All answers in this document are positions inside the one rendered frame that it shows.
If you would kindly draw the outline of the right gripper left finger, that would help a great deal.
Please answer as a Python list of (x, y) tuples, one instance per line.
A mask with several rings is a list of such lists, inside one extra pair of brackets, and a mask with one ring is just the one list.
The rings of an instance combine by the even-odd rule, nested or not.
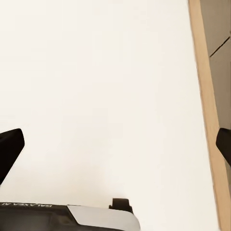
[(0, 186), (25, 146), (21, 128), (0, 133)]

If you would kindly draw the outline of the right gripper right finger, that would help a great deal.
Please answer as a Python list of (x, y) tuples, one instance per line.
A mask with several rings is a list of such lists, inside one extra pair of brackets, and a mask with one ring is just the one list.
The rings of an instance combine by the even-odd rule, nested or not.
[(219, 128), (216, 146), (231, 166), (231, 129)]

